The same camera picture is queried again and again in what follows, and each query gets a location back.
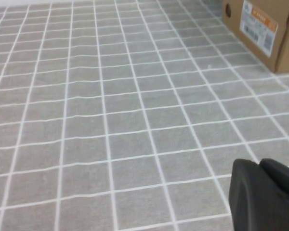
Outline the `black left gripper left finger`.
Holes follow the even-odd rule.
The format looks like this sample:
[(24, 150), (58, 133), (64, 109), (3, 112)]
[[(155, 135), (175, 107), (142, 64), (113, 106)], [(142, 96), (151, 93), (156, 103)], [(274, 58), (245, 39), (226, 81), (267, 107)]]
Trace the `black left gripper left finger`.
[(255, 162), (233, 162), (229, 205), (236, 231), (289, 231), (289, 196)]

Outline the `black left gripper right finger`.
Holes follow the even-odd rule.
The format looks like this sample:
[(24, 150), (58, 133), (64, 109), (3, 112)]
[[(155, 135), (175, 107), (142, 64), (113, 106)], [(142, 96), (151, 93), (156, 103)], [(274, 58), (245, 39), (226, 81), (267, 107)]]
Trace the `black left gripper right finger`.
[(289, 167), (270, 158), (262, 159), (259, 165), (273, 182), (289, 196)]

